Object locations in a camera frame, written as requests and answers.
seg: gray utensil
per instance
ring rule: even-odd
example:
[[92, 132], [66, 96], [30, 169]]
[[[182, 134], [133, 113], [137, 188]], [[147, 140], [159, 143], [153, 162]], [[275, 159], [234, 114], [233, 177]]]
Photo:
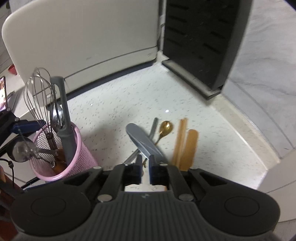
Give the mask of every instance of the gray utensil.
[[[156, 127], [157, 127], [157, 124], [158, 124], [158, 118], [154, 118], [153, 120], [153, 124], [151, 126], [151, 130], [150, 130], [150, 133], [149, 133], [149, 139], [152, 140], [153, 137], [154, 137], [154, 134], [155, 134], [155, 131], [156, 131]], [[123, 164], [127, 165], [127, 164], [130, 164], [136, 157], [137, 155], [140, 154], [140, 150], [139, 149], [136, 149], [126, 160]]]
[[35, 144], [27, 137], [18, 136], [9, 144], [6, 148], [8, 156], [16, 162], [25, 162], [30, 160], [32, 157], [36, 159], [42, 159], [45, 162], [50, 163], [54, 167], [54, 161], [49, 162], [39, 156], [39, 153], [45, 153], [49, 155], [57, 155], [56, 150], [47, 150], [38, 148]]
[[58, 131], [65, 125], [64, 112], [62, 107], [58, 104], [56, 110], [55, 104], [52, 104], [50, 106], [50, 116], [52, 128], [56, 133], [58, 133]]
[[66, 91], [65, 91], [64, 78], [61, 76], [51, 77], [50, 82], [52, 83], [54, 98], [56, 99], [54, 85], [58, 86], [60, 96], [61, 96], [61, 104], [62, 104], [65, 124], [61, 129], [58, 130], [57, 136], [62, 141], [62, 146], [63, 146], [64, 153], [65, 153], [66, 163], [67, 163], [67, 165], [69, 165], [71, 163], [71, 161], [73, 160], [77, 145], [76, 145], [73, 129], [71, 126], [71, 120], [70, 120], [68, 104], [67, 104], [67, 96], [66, 96]]
[[157, 146], [154, 145], [152, 140], [150, 140], [150, 138], [139, 126], [134, 123], [129, 123], [126, 126], [126, 133], [129, 135], [136, 147], [144, 154], [144, 156], [147, 157], [147, 159], [149, 159], [150, 155], [154, 155], [157, 163], [168, 164], [168, 160], [164, 154], [161, 153]]

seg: black wire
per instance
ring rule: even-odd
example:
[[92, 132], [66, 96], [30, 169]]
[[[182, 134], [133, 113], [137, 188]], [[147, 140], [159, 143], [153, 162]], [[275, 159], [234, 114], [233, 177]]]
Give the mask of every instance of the black wire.
[[12, 161], [9, 161], [9, 160], [6, 160], [4, 158], [0, 158], [0, 161], [6, 161], [8, 163], [8, 166], [9, 168], [12, 170], [12, 186], [13, 188], [15, 187], [15, 172], [13, 170], [13, 162]]

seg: gray knife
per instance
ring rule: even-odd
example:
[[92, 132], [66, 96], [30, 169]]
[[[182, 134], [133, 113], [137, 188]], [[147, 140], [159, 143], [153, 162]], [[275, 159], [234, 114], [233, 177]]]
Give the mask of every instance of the gray knife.
[[[156, 131], [156, 127], [157, 127], [157, 124], [158, 124], [158, 118], [155, 117], [154, 120], [153, 120], [153, 123], [152, 123], [152, 126], [151, 126], [151, 130], [150, 130], [150, 133], [149, 133], [149, 139], [153, 139], [154, 137], [154, 134], [155, 134], [155, 131]], [[136, 157], [137, 155], [140, 154], [140, 150], [139, 149], [136, 149], [126, 160], [123, 164], [127, 165], [127, 164], [130, 164]]]
[[146, 133], [136, 124], [129, 123], [126, 126], [126, 133], [129, 135], [132, 142], [148, 159], [150, 155], [154, 155], [157, 163], [168, 163], [168, 160], [149, 139]]

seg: gold spoon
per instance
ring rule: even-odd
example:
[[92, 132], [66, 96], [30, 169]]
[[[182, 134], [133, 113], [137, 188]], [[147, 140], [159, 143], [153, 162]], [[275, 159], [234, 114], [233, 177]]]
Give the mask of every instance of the gold spoon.
[[[160, 124], [159, 137], [158, 137], [158, 140], [155, 142], [155, 145], [158, 144], [158, 142], [160, 141], [161, 138], [170, 134], [172, 132], [172, 130], [173, 130], [173, 124], [168, 120], [163, 121]], [[142, 164], [142, 166], [144, 166], [145, 168], [146, 168], [146, 161], [147, 161], [147, 158], [145, 158], [145, 160], [143, 161], [143, 164]]]

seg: gray ribbed panel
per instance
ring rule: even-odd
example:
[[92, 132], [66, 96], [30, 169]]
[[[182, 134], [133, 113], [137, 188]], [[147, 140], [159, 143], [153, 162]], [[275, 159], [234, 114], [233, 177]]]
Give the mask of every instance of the gray ribbed panel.
[[256, 237], [225, 234], [209, 225], [191, 202], [171, 191], [120, 192], [117, 199], [98, 204], [76, 230], [55, 237], [19, 234], [17, 241], [279, 241], [271, 232]]

